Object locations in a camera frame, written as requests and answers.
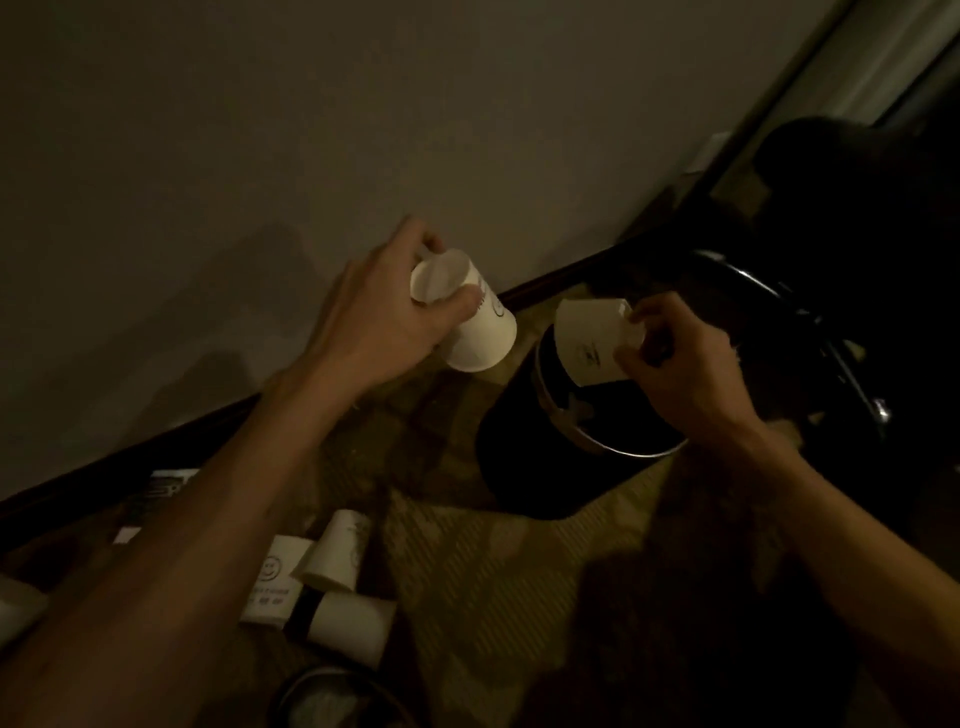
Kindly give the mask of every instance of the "patterned carpet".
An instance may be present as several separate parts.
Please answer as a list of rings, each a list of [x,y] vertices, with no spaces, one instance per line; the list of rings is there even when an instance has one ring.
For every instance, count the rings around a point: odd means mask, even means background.
[[[280,532],[317,537],[342,507],[374,518],[358,591],[399,602],[380,672],[424,725],[838,724],[847,642],[706,453],[681,449],[564,521],[496,510],[477,426],[558,302],[517,316],[516,346],[493,369],[431,359],[358,402]],[[109,561],[121,512],[0,567],[68,598]],[[238,626],[197,724],[263,725],[280,682],[318,659]]]

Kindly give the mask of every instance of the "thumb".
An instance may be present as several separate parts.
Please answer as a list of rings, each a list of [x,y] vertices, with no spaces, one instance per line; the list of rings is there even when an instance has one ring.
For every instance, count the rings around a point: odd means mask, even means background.
[[[444,334],[471,319],[483,302],[483,293],[478,285],[464,285],[442,301],[426,307],[431,323]]]
[[[638,349],[617,347],[613,351],[613,358],[616,359],[616,363],[620,365],[623,373],[639,384],[642,390],[652,386],[660,373],[657,367],[652,367],[643,361]]]

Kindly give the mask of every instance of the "paper cup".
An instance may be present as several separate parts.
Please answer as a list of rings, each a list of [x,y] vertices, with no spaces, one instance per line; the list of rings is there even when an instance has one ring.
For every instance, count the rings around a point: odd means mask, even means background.
[[[371,520],[362,513],[336,511],[296,577],[319,592],[353,592],[371,527]]]
[[[307,639],[377,669],[395,614],[395,601],[329,592],[320,600]]]
[[[503,307],[463,251],[447,251],[423,261],[410,276],[410,296],[433,303],[455,293],[461,286],[480,286],[483,300],[473,318],[453,329],[437,351],[453,369],[481,372],[498,363],[514,345],[516,319]]]
[[[47,595],[22,581],[0,576],[0,647],[40,619]]]
[[[274,536],[240,621],[283,629],[303,591],[293,572],[312,545],[309,539]]]
[[[623,299],[560,302],[553,326],[557,357],[578,387],[629,378],[613,352],[620,346],[639,349],[646,335],[646,326],[631,324],[629,314]]]

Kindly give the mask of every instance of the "hand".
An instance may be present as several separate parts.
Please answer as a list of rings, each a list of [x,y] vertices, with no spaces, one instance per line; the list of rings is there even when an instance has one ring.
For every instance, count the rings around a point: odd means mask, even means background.
[[[675,292],[644,299],[630,318],[646,324],[647,339],[639,351],[620,347],[614,356],[667,422],[715,449],[762,426],[725,331],[698,319]],[[672,338],[673,353],[652,365],[651,345],[664,336]]]
[[[406,217],[389,242],[348,263],[304,357],[342,365],[362,392],[412,369],[473,316],[482,297],[475,285],[430,305],[410,298],[410,273],[421,243],[433,253],[444,251],[421,220]]]

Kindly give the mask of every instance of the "wall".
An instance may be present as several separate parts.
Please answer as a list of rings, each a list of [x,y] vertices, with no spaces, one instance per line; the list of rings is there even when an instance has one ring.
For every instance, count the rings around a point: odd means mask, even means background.
[[[610,245],[831,4],[20,4],[0,497],[254,391],[405,211],[499,289]]]

